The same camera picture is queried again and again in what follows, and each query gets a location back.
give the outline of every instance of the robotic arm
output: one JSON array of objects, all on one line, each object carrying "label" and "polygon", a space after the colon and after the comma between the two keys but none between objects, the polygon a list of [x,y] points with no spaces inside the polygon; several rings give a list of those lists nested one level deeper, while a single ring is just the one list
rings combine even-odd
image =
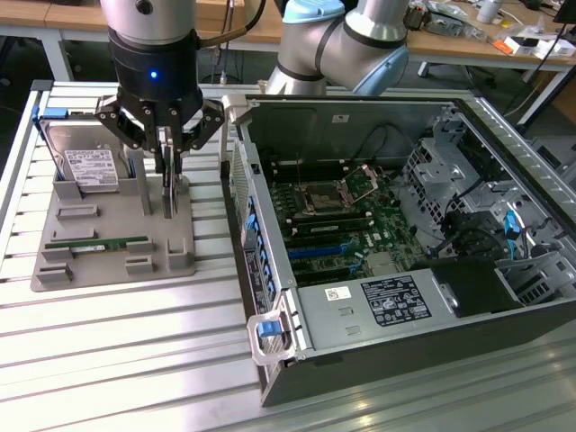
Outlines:
[{"label": "robotic arm", "polygon": [[[198,150],[224,122],[222,104],[204,100],[196,76],[196,51],[246,34],[264,11],[238,30],[201,40],[194,29],[194,0],[101,0],[118,75],[116,96],[101,98],[96,117],[132,149],[154,155],[163,176],[165,217],[176,211],[182,156]],[[189,131],[184,125],[199,111]],[[141,127],[127,115],[131,114]]]},{"label": "robotic arm", "polygon": [[408,62],[407,6],[408,0],[360,0],[345,15],[339,0],[290,0],[266,92],[323,95],[328,78],[358,95],[380,95]]},{"label": "robotic arm", "polygon": [[[407,3],[360,0],[344,16],[339,0],[291,0],[267,92],[322,94],[325,77],[360,95],[378,95],[393,86],[408,61],[402,23]],[[222,104],[204,100],[198,87],[196,51],[246,34],[266,0],[245,27],[208,40],[199,39],[194,29],[194,0],[101,4],[120,85],[115,96],[101,98],[96,117],[127,146],[154,156],[156,172],[163,176],[165,217],[172,218],[182,156],[201,149],[224,122]],[[200,121],[184,131],[200,110]]]}]

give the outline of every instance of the blue pcie slot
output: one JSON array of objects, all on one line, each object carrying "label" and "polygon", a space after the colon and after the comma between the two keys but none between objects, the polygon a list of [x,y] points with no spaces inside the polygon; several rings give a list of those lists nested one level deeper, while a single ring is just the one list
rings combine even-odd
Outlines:
[{"label": "blue pcie slot", "polygon": [[331,255],[344,255],[352,241],[339,246],[315,247],[311,249],[296,249],[288,252],[290,259],[329,257]]}]

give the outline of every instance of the hard drive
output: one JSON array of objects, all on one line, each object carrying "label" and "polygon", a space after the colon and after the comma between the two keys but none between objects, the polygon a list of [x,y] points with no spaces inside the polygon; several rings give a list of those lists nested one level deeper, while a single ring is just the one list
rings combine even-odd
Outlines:
[{"label": "hard drive", "polygon": [[86,194],[116,192],[131,177],[124,144],[96,120],[42,120],[40,126],[60,179]]}]

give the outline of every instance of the white sticker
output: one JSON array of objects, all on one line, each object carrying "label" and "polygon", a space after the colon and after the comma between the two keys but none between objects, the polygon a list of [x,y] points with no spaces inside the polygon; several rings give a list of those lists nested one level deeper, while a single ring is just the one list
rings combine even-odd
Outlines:
[{"label": "white sticker", "polygon": [[328,298],[329,302],[333,302],[334,300],[349,299],[350,297],[352,297],[352,295],[350,295],[350,290],[348,290],[347,286],[339,286],[338,288],[327,288],[324,291],[326,292],[326,297]]},{"label": "white sticker", "polygon": [[104,245],[96,245],[96,246],[78,246],[78,247],[71,247],[70,252],[75,254],[80,254],[82,252],[104,252],[106,247]]},{"label": "white sticker", "polygon": [[336,114],[332,116],[333,123],[348,123],[349,119],[350,116],[346,114]]},{"label": "white sticker", "polygon": [[65,150],[64,154],[79,186],[118,184],[110,150]]}]

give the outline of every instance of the power supply label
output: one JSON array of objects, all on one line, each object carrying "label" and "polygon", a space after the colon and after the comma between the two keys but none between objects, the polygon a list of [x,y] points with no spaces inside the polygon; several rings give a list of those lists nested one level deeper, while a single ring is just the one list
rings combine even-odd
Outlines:
[{"label": "power supply label", "polygon": [[432,316],[412,276],[362,283],[376,322],[382,327]]}]

